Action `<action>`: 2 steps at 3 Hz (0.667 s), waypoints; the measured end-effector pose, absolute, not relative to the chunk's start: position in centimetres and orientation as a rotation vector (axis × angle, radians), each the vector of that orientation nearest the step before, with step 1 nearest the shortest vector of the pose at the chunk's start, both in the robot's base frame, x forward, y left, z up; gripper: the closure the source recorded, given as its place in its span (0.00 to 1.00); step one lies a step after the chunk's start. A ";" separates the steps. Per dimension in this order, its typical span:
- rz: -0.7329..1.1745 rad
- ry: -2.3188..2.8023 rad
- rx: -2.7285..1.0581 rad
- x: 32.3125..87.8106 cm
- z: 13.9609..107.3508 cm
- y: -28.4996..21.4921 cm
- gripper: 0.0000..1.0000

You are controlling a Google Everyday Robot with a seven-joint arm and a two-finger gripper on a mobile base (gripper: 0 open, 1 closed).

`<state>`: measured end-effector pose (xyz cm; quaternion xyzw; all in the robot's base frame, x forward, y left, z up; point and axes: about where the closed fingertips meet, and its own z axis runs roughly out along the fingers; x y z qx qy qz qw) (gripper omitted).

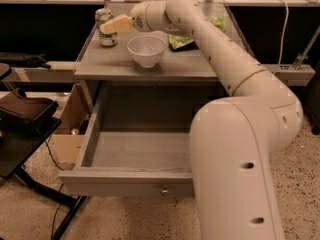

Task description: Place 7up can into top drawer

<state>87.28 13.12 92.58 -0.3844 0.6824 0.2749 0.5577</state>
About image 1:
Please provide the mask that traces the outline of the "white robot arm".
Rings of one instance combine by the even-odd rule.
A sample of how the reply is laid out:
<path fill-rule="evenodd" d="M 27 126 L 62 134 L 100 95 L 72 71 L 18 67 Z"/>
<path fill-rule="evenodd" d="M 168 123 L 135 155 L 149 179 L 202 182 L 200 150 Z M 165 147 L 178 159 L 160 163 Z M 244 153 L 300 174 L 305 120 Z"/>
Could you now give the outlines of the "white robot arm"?
<path fill-rule="evenodd" d="M 102 24 L 105 33 L 160 30 L 197 44 L 228 95 L 204 105 L 190 129 L 203 240 L 285 240 L 269 156 L 299 133 L 296 95 L 214 26 L 196 0 L 146 1 Z"/>

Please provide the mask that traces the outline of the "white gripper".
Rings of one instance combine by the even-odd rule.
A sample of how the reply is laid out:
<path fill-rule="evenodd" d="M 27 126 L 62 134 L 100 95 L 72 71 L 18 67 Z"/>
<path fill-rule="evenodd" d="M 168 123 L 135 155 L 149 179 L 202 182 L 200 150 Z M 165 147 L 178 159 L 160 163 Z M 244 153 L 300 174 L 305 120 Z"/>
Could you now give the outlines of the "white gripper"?
<path fill-rule="evenodd" d="M 103 23 L 100 26 L 100 31 L 104 34 L 123 33 L 131 31 L 134 26 L 140 32 L 148 32 L 149 27 L 146 21 L 147 5 L 147 2 L 136 4 L 130 12 L 131 18 L 125 14 L 118 15 Z"/>

